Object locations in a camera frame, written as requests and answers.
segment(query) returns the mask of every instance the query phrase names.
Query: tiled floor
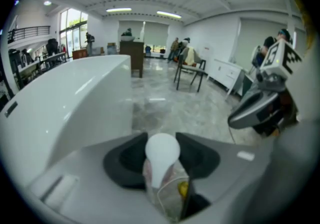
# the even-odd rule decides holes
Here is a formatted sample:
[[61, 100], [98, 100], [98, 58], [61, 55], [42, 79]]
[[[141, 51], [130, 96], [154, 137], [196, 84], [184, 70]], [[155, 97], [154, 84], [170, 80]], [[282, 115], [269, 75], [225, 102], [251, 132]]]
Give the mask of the tiled floor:
[[[181, 73], [179, 90], [174, 77], [176, 64], [166, 60], [145, 59], [143, 78], [132, 75], [134, 116], [133, 132], [188, 132], [198, 136], [233, 143], [227, 117], [239, 99], [229, 96], [223, 86], [204, 77], [197, 93], [200, 78], [190, 87], [192, 74]], [[236, 144], [256, 145], [261, 137], [252, 128], [231, 129]]]

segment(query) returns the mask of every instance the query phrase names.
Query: wire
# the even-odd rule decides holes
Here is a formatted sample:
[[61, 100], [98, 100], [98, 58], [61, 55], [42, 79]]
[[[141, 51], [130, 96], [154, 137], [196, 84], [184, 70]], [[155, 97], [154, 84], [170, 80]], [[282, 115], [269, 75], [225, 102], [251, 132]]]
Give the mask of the wire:
[[189, 177], [179, 177], [179, 178], [174, 178], [173, 180], [170, 180], [167, 184], [165, 184], [162, 188], [160, 188], [159, 189], [159, 191], [156, 193], [156, 196], [157, 196], [157, 198], [158, 198], [158, 201], [159, 201], [159, 203], [160, 203], [160, 205], [161, 205], [161, 207], [162, 207], [162, 210], [164, 211], [163, 213], [165, 214], [166, 212], [166, 210], [165, 210], [165, 207], [164, 207], [164, 205], [162, 204], [162, 202], [161, 202], [161, 200], [160, 200], [160, 198], [159, 198], [159, 193], [161, 192], [161, 190], [162, 189], [164, 189], [166, 186], [168, 186], [169, 184], [171, 184], [172, 182], [174, 182], [174, 181], [176, 181], [176, 180], [178, 180], [178, 179], [185, 179], [185, 178], [187, 178], [188, 180], [189, 180]]
[[233, 140], [234, 144], [236, 144], [236, 141], [235, 141], [235, 139], [233, 138], [233, 135], [232, 135], [232, 132], [231, 132], [231, 130], [230, 130], [230, 126], [229, 126], [229, 125], [228, 125], [228, 128], [229, 128], [230, 136], [231, 136], [231, 138], [232, 138], [232, 140]]

